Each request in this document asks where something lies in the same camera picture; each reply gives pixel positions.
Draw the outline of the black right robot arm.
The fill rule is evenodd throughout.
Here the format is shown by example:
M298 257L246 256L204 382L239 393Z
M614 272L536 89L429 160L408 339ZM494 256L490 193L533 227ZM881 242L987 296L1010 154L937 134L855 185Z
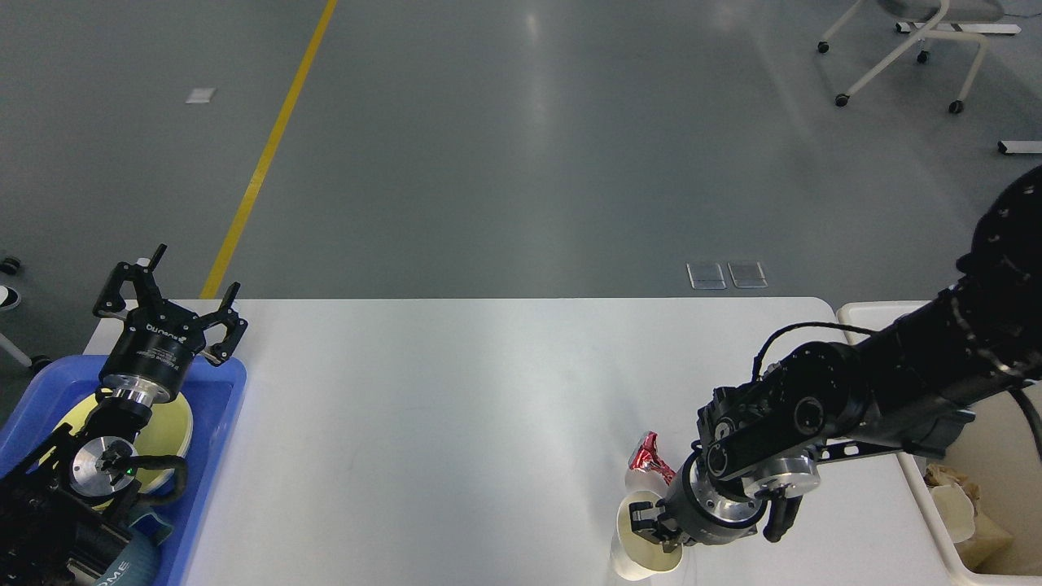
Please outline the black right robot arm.
M818 466L855 457L942 457L972 405L1011 394L1040 437L1024 390L1040 379L1040 170L979 218L961 278L864 340L805 343L697 413L698 438L666 496L623 505L622 534L670 555L795 523Z

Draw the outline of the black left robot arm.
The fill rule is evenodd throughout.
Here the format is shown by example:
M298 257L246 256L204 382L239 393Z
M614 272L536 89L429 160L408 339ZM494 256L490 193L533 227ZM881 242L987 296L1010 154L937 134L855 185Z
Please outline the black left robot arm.
M107 356L38 371L2 429L4 585L179 585L247 379L239 283L198 314L154 279L165 245L120 262L93 313Z

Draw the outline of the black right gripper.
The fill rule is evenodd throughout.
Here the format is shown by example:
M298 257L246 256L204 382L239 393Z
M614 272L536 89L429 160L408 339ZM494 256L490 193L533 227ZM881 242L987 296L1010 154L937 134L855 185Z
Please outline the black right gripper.
M718 493L693 451L670 483L663 500L626 505L626 526L664 553L694 544L725 545L755 534L766 500L733 500Z

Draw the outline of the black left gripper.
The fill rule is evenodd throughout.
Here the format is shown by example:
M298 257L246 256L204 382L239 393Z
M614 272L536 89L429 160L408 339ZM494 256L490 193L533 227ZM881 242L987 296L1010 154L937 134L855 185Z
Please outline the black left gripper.
M197 356L212 366L225 364L248 329L234 302L241 283L231 283L217 310L201 316L177 310L168 319L167 301L154 279L167 245L157 246L144 265L120 262L111 268L92 308L97 318L123 322L114 349L99 374L99 390L111 398L141 405L172 402ZM137 307L127 310L125 285L134 290ZM222 326L224 337L209 344L206 331Z

